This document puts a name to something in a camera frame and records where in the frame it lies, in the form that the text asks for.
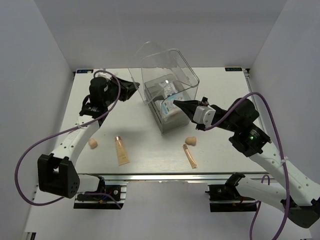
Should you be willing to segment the white sachet packet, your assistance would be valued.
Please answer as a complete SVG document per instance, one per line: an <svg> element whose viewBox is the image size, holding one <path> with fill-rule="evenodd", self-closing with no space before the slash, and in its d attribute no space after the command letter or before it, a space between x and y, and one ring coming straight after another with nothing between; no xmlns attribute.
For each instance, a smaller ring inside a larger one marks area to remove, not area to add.
<svg viewBox="0 0 320 240"><path fill-rule="evenodd" d="M156 100L155 105L161 118L167 121L169 118L179 114L181 110L174 104L174 99Z"/></svg>
<svg viewBox="0 0 320 240"><path fill-rule="evenodd" d="M166 99L176 99L178 98L178 90L173 82L169 82L165 80L163 82L159 82L156 84L158 87L156 98L159 100L166 100Z"/></svg>

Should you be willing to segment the clear plastic organizer box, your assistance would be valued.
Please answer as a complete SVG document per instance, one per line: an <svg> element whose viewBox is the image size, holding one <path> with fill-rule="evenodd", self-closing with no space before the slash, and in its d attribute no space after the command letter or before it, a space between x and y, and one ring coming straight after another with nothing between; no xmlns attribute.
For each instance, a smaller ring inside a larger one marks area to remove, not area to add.
<svg viewBox="0 0 320 240"><path fill-rule="evenodd" d="M147 41L129 59L128 70L162 135L189 124L174 101L194 100L200 80L178 49Z"/></svg>

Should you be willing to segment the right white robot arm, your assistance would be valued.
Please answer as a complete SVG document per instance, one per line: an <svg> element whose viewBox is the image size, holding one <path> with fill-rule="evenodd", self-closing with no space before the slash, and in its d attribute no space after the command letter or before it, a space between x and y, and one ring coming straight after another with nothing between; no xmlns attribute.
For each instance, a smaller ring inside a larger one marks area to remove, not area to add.
<svg viewBox="0 0 320 240"><path fill-rule="evenodd" d="M263 185L235 172L222 190L229 198L256 199L282 212L289 207L288 218L305 229L320 219L320 185L282 158L271 138L255 125L259 112L251 100L238 98L228 110L210 105L206 97L201 101L174 100L173 103L196 124L197 130L205 131L217 124L218 128L232 132L229 138L232 146L265 169L283 187Z"/></svg>

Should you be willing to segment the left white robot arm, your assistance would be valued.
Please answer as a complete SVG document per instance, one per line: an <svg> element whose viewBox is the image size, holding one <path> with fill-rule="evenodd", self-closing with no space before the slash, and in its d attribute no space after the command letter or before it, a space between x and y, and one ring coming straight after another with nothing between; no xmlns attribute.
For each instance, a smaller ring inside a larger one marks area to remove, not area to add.
<svg viewBox="0 0 320 240"><path fill-rule="evenodd" d="M38 184L42 192L69 199L86 192L96 200L105 196L103 177L78 174L75 165L92 135L105 121L109 106L116 101L129 100L139 86L139 83L114 77L99 76L90 81L89 95L83 99L75 129L50 154L42 154L37 160Z"/></svg>

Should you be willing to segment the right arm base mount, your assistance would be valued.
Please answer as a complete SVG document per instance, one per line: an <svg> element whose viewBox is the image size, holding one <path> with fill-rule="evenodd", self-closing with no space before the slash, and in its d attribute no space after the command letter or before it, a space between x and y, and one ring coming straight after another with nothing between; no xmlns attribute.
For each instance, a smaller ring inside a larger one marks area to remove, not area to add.
<svg viewBox="0 0 320 240"><path fill-rule="evenodd" d="M212 213L240 213L257 210L258 203L254 198L241 196L224 184L208 185L205 193L209 197Z"/></svg>

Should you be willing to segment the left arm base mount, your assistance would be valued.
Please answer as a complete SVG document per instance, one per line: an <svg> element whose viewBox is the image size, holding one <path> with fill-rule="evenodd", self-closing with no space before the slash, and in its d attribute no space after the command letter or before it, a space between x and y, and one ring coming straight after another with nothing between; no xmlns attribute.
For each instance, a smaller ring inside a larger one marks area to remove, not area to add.
<svg viewBox="0 0 320 240"><path fill-rule="evenodd" d="M101 181L94 192L77 193L73 208L78 210L120 210L125 203L127 183Z"/></svg>

